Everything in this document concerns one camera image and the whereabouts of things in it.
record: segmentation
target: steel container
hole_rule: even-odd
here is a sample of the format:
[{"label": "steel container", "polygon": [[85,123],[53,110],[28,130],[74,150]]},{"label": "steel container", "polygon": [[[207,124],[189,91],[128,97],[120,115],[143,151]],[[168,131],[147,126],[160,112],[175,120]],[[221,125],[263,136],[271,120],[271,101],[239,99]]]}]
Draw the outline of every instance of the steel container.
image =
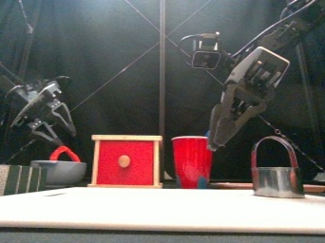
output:
[{"label": "steel container", "polygon": [[[275,140],[284,146],[287,149],[290,167],[256,166],[256,151],[263,140]],[[255,196],[286,198],[304,197],[296,157],[291,145],[284,139],[276,136],[268,136],[255,143],[251,150],[251,176]]]}]

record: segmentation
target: wooden box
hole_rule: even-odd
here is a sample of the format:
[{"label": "wooden box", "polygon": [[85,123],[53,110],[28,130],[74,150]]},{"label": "wooden box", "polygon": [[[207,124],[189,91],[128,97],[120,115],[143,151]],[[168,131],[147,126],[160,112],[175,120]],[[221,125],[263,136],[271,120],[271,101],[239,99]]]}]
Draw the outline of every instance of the wooden box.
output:
[{"label": "wooden box", "polygon": [[92,135],[92,178],[88,186],[160,188],[161,136]]}]

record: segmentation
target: white table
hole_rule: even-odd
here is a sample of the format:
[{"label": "white table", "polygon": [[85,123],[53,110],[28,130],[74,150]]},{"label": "white table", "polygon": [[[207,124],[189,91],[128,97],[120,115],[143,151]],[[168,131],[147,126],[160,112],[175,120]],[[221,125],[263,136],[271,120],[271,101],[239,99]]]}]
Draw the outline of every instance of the white table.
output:
[{"label": "white table", "polygon": [[0,197],[0,227],[325,234],[325,197],[282,199],[251,190],[76,187]]}]

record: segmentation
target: bowl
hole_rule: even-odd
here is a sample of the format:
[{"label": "bowl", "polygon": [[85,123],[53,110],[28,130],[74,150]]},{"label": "bowl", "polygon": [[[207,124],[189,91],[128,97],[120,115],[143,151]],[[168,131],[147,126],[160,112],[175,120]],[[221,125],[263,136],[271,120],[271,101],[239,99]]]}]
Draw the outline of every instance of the bowl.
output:
[{"label": "bowl", "polygon": [[70,186],[82,180],[86,171],[86,164],[73,161],[32,160],[30,166],[46,169],[46,186]]}]

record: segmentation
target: red cup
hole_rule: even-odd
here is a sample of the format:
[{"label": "red cup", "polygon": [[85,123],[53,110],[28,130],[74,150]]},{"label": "red cup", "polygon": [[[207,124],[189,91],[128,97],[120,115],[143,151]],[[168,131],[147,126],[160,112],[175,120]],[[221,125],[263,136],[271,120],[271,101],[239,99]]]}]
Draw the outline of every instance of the red cup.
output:
[{"label": "red cup", "polygon": [[171,141],[177,188],[205,189],[212,165],[208,139],[200,136],[181,136]]}]

